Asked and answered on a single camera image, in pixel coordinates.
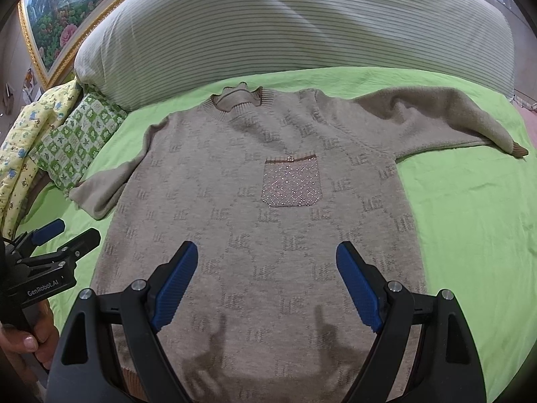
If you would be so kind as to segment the person's left hand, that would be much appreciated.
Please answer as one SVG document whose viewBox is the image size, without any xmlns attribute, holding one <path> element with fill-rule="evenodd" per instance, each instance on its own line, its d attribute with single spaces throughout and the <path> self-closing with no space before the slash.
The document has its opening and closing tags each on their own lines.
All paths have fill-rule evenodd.
<svg viewBox="0 0 537 403">
<path fill-rule="evenodd" d="M 1 324 L 1 348 L 18 373 L 26 373 L 24 354 L 35 355 L 36 359 L 49 369 L 59 341 L 59 331 L 54 324 L 54 314 L 48 300 L 38 304 L 36 325 L 32 331 L 19 330 L 8 324 Z"/>
</svg>

